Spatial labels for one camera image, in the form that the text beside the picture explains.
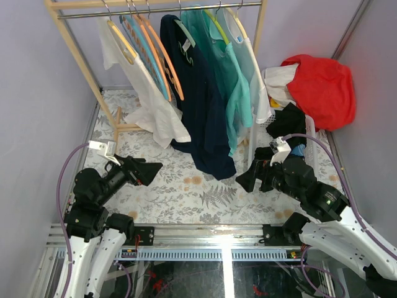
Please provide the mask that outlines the black t shirt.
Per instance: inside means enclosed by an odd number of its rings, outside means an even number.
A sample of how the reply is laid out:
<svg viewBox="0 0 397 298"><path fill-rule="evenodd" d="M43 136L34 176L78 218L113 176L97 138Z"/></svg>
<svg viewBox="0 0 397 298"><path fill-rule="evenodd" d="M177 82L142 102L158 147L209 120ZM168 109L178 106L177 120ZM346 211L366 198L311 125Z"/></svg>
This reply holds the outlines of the black t shirt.
<svg viewBox="0 0 397 298"><path fill-rule="evenodd" d="M263 124L257 124L254 129L255 149L252 150L252 160L270 159L274 154L270 142L288 134L306 134L306 115L294 104L288 104L282 110L274 109Z"/></svg>

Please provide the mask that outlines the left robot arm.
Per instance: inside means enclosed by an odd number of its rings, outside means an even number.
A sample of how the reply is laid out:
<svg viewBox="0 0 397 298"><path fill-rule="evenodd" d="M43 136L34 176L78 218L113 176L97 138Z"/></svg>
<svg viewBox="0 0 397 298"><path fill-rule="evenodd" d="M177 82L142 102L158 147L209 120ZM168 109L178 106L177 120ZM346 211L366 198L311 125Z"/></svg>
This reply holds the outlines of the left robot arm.
<svg viewBox="0 0 397 298"><path fill-rule="evenodd" d="M122 245L137 239L134 219L110 214L106 203L124 185L149 186L162 163L115 156L104 174L84 168L75 177L75 202L63 222L66 256L55 297L99 297L105 275Z"/></svg>

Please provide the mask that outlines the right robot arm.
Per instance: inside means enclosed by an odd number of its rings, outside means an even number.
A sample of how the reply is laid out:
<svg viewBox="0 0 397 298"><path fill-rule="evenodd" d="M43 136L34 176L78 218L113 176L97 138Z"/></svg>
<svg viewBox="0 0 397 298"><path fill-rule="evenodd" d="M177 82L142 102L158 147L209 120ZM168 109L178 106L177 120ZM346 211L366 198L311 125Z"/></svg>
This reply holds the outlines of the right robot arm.
<svg viewBox="0 0 397 298"><path fill-rule="evenodd" d="M311 245L350 268L378 297L396 297L396 247L354 214L343 193L318 181L302 158L254 160L236 178L247 192L254 190L256 180L261 181L260 191L278 190L305 211L293 213L283 225L288 244Z"/></svg>

